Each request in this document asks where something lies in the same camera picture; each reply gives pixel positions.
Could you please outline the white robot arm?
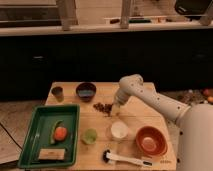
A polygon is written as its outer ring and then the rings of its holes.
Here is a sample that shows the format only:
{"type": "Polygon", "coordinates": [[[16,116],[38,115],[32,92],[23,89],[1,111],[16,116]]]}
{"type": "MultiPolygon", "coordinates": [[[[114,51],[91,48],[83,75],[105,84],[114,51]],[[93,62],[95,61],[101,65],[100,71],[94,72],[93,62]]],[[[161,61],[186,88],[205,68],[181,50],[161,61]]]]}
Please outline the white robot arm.
{"type": "Polygon", "coordinates": [[[213,171],[213,105],[187,105],[151,91],[139,74],[122,77],[113,103],[125,105],[134,96],[179,127],[176,171],[213,171]]]}

